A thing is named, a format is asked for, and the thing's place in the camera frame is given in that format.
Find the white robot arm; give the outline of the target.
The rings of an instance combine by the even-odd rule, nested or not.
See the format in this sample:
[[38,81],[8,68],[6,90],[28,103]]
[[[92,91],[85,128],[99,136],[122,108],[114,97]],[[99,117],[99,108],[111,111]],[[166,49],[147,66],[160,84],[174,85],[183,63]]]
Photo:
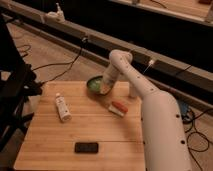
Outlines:
[[159,89],[132,65],[128,51],[112,50],[100,92],[112,90],[123,74],[142,100],[142,131],[146,171],[192,171],[185,131],[176,99]]

